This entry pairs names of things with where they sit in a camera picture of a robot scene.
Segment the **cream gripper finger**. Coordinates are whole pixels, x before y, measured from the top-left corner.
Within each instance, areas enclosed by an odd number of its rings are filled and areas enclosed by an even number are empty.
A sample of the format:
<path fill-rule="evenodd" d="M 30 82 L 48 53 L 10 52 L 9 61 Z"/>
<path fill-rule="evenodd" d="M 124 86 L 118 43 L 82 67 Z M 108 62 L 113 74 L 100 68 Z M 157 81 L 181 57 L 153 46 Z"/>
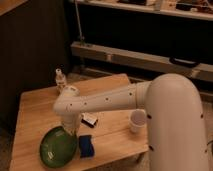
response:
<path fill-rule="evenodd" d="M 70 129 L 70 130 L 67 130 L 67 132 L 68 132 L 70 135 L 72 135 L 72 136 L 77 135 L 77 130 L 76 130 L 76 129 Z"/>

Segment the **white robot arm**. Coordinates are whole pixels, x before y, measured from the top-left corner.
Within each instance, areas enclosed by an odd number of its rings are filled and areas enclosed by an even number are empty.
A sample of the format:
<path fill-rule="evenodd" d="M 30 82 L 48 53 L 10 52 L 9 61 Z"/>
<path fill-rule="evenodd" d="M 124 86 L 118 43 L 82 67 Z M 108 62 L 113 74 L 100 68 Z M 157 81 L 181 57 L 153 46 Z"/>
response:
<path fill-rule="evenodd" d="M 182 75 L 163 74 L 87 96 L 65 89 L 54 104 L 66 126 L 84 112 L 136 108 L 147 116 L 150 171 L 210 171 L 201 98 Z"/>

